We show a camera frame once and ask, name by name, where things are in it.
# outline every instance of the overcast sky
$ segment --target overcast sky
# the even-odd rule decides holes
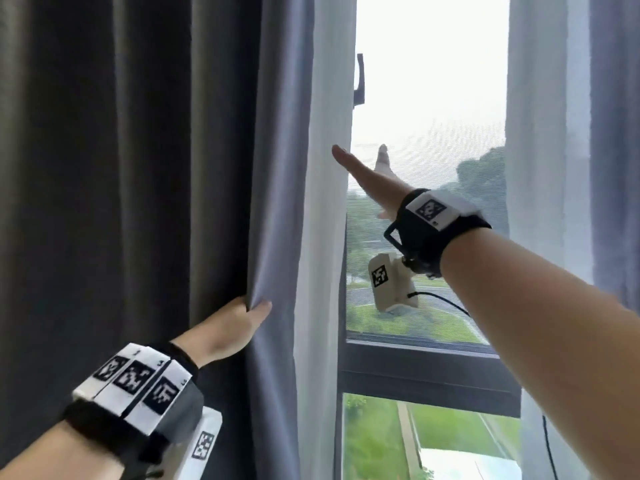
[[[352,151],[372,164],[385,143],[400,177],[437,186],[504,144],[508,21],[509,0],[358,0]]]

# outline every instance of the white sheer curtain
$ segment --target white sheer curtain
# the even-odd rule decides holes
[[[302,480],[333,478],[338,368],[338,291],[347,174],[331,145],[351,142],[356,0],[316,0],[305,221],[294,359]]]
[[[506,124],[511,238],[592,282],[589,0],[511,0]],[[553,479],[543,412],[522,396],[524,480]],[[549,423],[558,479],[589,478]]]

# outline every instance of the forearm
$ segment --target forearm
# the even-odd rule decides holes
[[[0,470],[0,480],[118,480],[122,464],[64,422]]]
[[[603,479],[635,476],[638,316],[487,229],[453,240],[441,267],[501,359],[592,471]]]

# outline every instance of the glass pane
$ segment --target glass pane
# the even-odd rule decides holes
[[[343,397],[343,480],[520,480],[520,420]]]
[[[353,112],[352,151],[373,167],[385,144],[399,177],[416,187],[459,193],[508,235],[504,121],[509,0],[358,0],[356,23],[366,95]],[[369,260],[396,253],[383,237],[389,222],[378,218],[380,210],[350,179],[348,338],[487,349],[473,321],[436,298],[421,299],[420,310],[394,315],[375,309]],[[414,282],[417,290],[457,302],[443,280],[418,276]]]

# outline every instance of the gray curtain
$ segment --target gray curtain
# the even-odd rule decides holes
[[[0,466],[127,341],[273,301],[204,475],[298,478],[313,0],[0,0]]]
[[[595,284],[640,312],[640,0],[591,0]]]

